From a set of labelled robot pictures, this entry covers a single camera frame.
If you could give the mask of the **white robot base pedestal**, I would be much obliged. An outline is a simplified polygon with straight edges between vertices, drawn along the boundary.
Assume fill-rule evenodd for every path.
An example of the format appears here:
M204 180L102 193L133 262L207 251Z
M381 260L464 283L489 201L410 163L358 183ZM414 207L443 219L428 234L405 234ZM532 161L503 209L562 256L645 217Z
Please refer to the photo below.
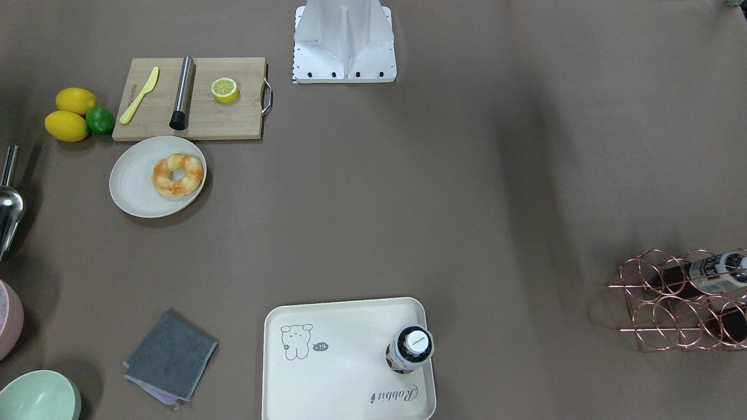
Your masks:
M294 20L294 83L397 79L392 11L379 1L307 1Z

